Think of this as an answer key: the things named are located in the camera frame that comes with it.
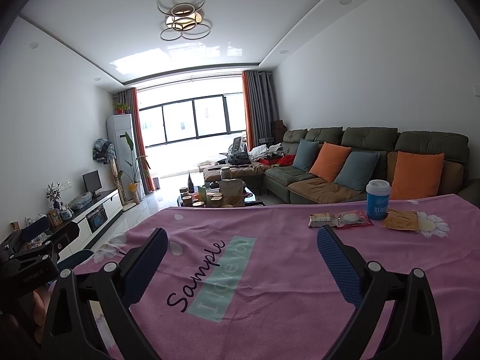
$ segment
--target water cup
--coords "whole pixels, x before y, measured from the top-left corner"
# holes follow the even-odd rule
[[[367,215],[375,221],[387,215],[390,184],[385,180],[372,180],[367,185]]]

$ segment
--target window frame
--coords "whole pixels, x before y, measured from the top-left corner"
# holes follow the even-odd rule
[[[163,131],[165,133],[165,142],[155,143],[153,145],[145,146],[145,148],[148,149],[150,147],[167,145],[169,143],[185,142],[186,140],[209,138],[209,137],[218,137],[220,135],[230,135],[230,134],[243,132],[244,130],[232,131],[230,129],[229,109],[228,109],[228,106],[227,106],[227,95],[239,95],[239,94],[243,95],[243,92],[232,92],[232,93],[222,93],[222,94],[215,94],[215,95],[208,95],[208,96],[192,97],[192,98],[189,98],[189,99],[176,100],[176,101],[172,101],[172,102],[168,102],[168,103],[151,105],[150,107],[145,107],[145,108],[139,109],[138,111],[139,111],[139,114],[140,114],[141,111],[148,111],[149,109],[162,107],[162,121],[163,121]],[[217,134],[208,134],[208,135],[198,135],[197,114],[195,112],[195,100],[209,99],[209,98],[213,98],[213,97],[222,97],[222,100],[223,100],[223,114],[224,114],[224,117],[225,117],[226,132],[219,132]],[[167,128],[165,127],[165,112],[163,110],[163,107],[165,105],[185,103],[185,102],[189,102],[189,101],[191,102],[191,107],[193,109],[193,122],[195,124],[195,137],[184,138],[184,139],[176,139],[176,140],[168,140],[167,139]]]

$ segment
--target curtain rod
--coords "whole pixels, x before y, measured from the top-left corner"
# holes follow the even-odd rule
[[[164,82],[162,84],[152,85],[152,86],[145,87],[145,88],[139,88],[139,89],[137,89],[137,92],[148,91],[150,89],[161,88],[161,87],[169,86],[169,85],[175,85],[175,84],[181,84],[181,83],[191,83],[193,81],[209,80],[209,79],[215,79],[215,78],[238,77],[238,76],[241,76],[241,75],[242,75],[242,72],[238,72],[238,73],[213,74],[213,75],[210,75],[210,76],[193,77],[193,78],[190,78],[190,79],[180,79],[180,80],[177,80],[177,81]]]

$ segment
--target pink tablecloth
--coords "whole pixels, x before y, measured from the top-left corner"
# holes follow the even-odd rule
[[[309,215],[365,210],[365,205],[168,208],[113,239],[113,247],[100,249],[75,272],[120,261],[119,254],[111,257],[114,248],[140,246],[163,227],[169,251],[142,300],[130,308],[163,359],[321,359],[354,307],[343,299],[317,250]],[[417,210],[430,231],[387,230],[376,222],[337,234],[366,261],[379,261],[387,270],[426,271],[443,358],[450,360],[480,319],[480,210],[456,195],[394,201],[390,207]],[[373,355],[390,307],[364,358]],[[109,350],[121,358],[115,345]]]

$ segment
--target potted plant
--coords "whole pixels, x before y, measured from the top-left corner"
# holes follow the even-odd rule
[[[116,103],[113,105],[113,109],[117,115],[125,114],[125,111],[128,110],[130,106],[126,103]]]
[[[138,185],[140,184],[140,172],[141,172],[140,165],[138,163],[139,160],[142,159],[142,161],[144,161],[145,164],[147,165],[148,169],[151,169],[151,168],[149,163],[146,160],[147,156],[140,155],[134,159],[134,149],[135,149],[134,141],[131,140],[128,132],[125,132],[125,139],[127,140],[128,146],[130,148],[130,155],[131,155],[131,162],[125,160],[125,162],[129,165],[131,169],[131,175],[132,175],[132,177],[130,177],[130,175],[126,173],[128,178],[131,180],[131,183],[129,184],[128,189],[133,194],[133,199],[135,200],[135,203],[140,204],[140,199],[138,197]]]
[[[57,183],[57,186],[54,187],[53,183],[51,185],[47,185],[46,187],[46,197],[53,202],[53,207],[57,210],[60,210],[60,184]]]

